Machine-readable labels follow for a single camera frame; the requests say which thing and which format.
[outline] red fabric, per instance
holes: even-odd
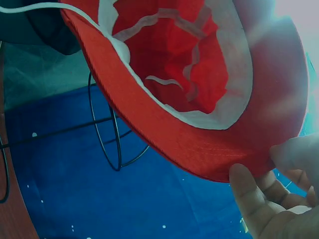
[[[97,0],[63,2],[81,7],[96,19]],[[267,10],[272,3],[235,1],[250,45],[254,82],[247,109],[228,130],[198,129],[171,116],[137,85],[99,31],[71,11],[62,13],[100,89],[134,132],[180,168],[201,178],[228,182],[234,163],[246,165],[254,176],[271,170],[270,146],[297,136],[306,112],[304,51],[290,19],[270,22]]]
[[[119,0],[114,3],[119,17],[113,34],[134,26],[144,16],[156,14],[159,8],[176,9],[186,20],[195,22],[203,6],[204,0]],[[207,36],[198,39],[176,26],[173,19],[160,18],[155,25],[143,27],[125,41],[131,52],[130,66],[135,73],[159,101],[179,112],[199,110],[209,114],[226,93],[228,73],[216,38],[218,27],[212,18],[204,26]],[[183,69],[192,63],[192,50],[196,44],[199,44],[200,62],[193,67],[188,80]],[[174,79],[183,90],[145,80],[147,76]],[[192,95],[194,86],[196,97],[188,102],[187,95]]]

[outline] hand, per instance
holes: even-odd
[[[258,239],[318,239],[319,134],[290,139],[272,147],[270,155],[307,196],[290,193],[272,171],[254,179],[246,167],[233,165],[230,185],[249,232]]]

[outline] white cord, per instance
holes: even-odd
[[[0,6],[0,12],[2,13],[20,13],[20,12],[26,12],[26,11],[31,11],[35,9],[42,9],[42,8],[62,8],[62,9],[68,9],[73,12],[76,12],[80,16],[84,17],[90,24],[92,24],[96,29],[98,29],[101,33],[102,30],[100,29],[100,26],[92,20],[92,18],[86,14],[84,11],[81,9],[78,9],[77,7],[74,7],[69,4],[65,3],[57,3],[57,2],[41,2],[41,3],[35,3],[31,4],[28,6],[23,6],[23,7],[17,7],[17,8],[5,8]]]

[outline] wire hat stand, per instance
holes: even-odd
[[[36,141],[36,140],[40,140],[42,138],[47,138],[47,137],[50,137],[50,136],[63,134],[63,133],[69,132],[69,131],[73,131],[73,130],[77,130],[77,129],[80,129],[80,128],[84,128],[84,127],[88,127],[88,126],[94,125],[94,128],[95,128],[97,137],[99,139],[99,143],[100,143],[100,146],[101,146],[102,151],[104,153],[104,156],[106,157],[106,160],[108,161],[108,163],[111,166],[111,168],[113,170],[117,171],[117,172],[120,171],[121,168],[126,167],[126,166],[134,163],[135,161],[137,161],[148,150],[148,148],[150,146],[146,145],[146,147],[137,156],[135,156],[134,158],[132,158],[131,160],[126,161],[126,162],[122,161],[121,138],[124,138],[128,134],[132,133],[132,131],[129,130],[129,131],[125,132],[122,135],[119,134],[118,124],[117,124],[117,119],[119,117],[116,116],[114,110],[112,109],[112,107],[109,104],[108,104],[108,107],[109,107],[111,116],[107,117],[107,118],[96,120],[95,114],[94,114],[94,107],[93,107],[93,103],[92,103],[92,98],[91,98],[91,88],[92,88],[92,86],[96,86],[96,84],[95,83],[92,84],[91,80],[92,80],[92,74],[90,72],[89,79],[88,79],[88,98],[89,98],[90,110],[91,110],[91,115],[92,115],[93,121],[88,122],[88,123],[84,123],[84,124],[80,124],[80,125],[77,125],[77,126],[69,127],[69,128],[66,128],[66,129],[58,130],[56,132],[51,132],[51,133],[48,133],[48,134],[37,135],[37,136],[34,136],[32,138],[28,138],[28,139],[25,139],[25,140],[22,140],[22,141],[8,143],[8,144],[3,144],[2,143],[2,138],[0,136],[0,149],[1,149],[2,157],[3,157],[3,163],[4,163],[4,169],[5,169],[5,177],[6,177],[6,191],[5,191],[4,197],[2,199],[0,199],[0,204],[5,203],[7,201],[8,197],[9,197],[9,192],[10,192],[10,178],[9,178],[9,170],[8,170],[7,158],[6,158],[6,154],[5,154],[5,150],[4,150],[5,148],[17,146],[17,145],[24,144],[24,143],[33,142],[33,141]],[[99,128],[98,128],[98,124],[99,123],[103,123],[103,122],[107,122],[107,121],[112,121],[112,123],[113,123],[115,138],[103,142],[102,139],[101,139],[101,135],[100,135],[100,131],[99,131]],[[110,157],[107,154],[105,146],[104,146],[104,145],[112,143],[112,142],[116,142],[116,145],[117,145],[117,153],[118,153],[118,163],[117,163],[117,165],[112,163]]]

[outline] finger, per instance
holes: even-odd
[[[304,170],[296,169],[296,170],[288,170],[286,172],[281,172],[284,176],[286,176],[290,181],[296,184],[299,188],[304,191],[308,191],[311,187],[311,183],[307,177],[307,173]]]
[[[269,201],[279,204],[285,209],[290,209],[299,205],[309,206],[306,198],[290,193],[276,178],[273,171],[256,179],[256,182]]]
[[[229,181],[249,231],[254,238],[259,237],[271,219],[285,209],[265,200],[265,195],[245,166],[233,165],[229,171]]]
[[[282,171],[300,169],[306,172],[315,192],[319,193],[319,134],[292,138],[274,146],[270,156],[276,167]]]
[[[316,193],[315,193],[313,186],[311,186],[309,188],[309,190],[307,191],[306,199],[307,199],[309,206],[312,208],[319,205],[319,200],[318,200],[318,197],[316,196]]]

